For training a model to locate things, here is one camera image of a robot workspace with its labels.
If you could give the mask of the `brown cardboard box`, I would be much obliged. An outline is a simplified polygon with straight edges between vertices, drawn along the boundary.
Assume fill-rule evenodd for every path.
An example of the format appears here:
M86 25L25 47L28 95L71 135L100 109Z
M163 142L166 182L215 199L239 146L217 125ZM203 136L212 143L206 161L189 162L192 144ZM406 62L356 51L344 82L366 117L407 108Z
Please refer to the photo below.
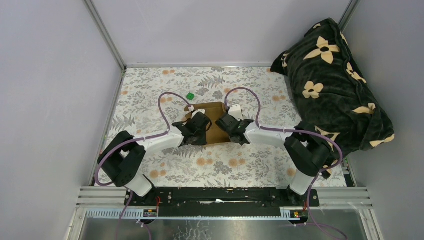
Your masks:
M204 146L217 145L223 143L229 143L230 139L227 133L222 131L216 124L215 121L218 120L225 112L225 105L222 102L210 102L210 103L200 103L186 106L184 111L187 112L185 115L186 120L191 118L192 112L194 110L205 109L205 115L211 120L211 128L206 133L207 144Z

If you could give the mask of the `small green cube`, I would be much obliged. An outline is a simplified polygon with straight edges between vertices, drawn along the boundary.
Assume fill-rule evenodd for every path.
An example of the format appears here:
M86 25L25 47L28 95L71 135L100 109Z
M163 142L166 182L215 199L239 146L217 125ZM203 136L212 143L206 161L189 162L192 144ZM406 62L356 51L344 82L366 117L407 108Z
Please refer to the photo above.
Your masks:
M194 95L193 93L189 92L189 93L186 95L186 98L187 98L188 100L192 101L192 100L195 98L195 95Z

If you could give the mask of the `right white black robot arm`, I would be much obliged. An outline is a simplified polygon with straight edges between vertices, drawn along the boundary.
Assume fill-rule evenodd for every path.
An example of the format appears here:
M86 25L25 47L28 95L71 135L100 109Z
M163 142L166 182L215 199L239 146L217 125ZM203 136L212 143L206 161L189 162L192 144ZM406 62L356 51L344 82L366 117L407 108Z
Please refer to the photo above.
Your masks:
M266 127L252 119L238 120L224 113L215 123L233 143L263 144L284 148L288 152L296 167L286 193L287 201L293 206L299 206L307 199L306 192L331 156L332 148L327 140L304 122L294 129Z

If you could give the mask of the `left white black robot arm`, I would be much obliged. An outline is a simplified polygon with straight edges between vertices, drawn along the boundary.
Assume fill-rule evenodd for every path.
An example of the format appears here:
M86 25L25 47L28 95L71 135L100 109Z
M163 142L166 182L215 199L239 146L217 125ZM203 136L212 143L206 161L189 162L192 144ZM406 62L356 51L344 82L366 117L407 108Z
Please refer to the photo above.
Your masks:
M163 150L181 146L205 146L212 120L201 111L186 121L175 122L162 133L135 137L128 131L118 133L97 160L95 182L106 187L125 187L136 194L144 206L155 200L154 185L139 169L144 158Z

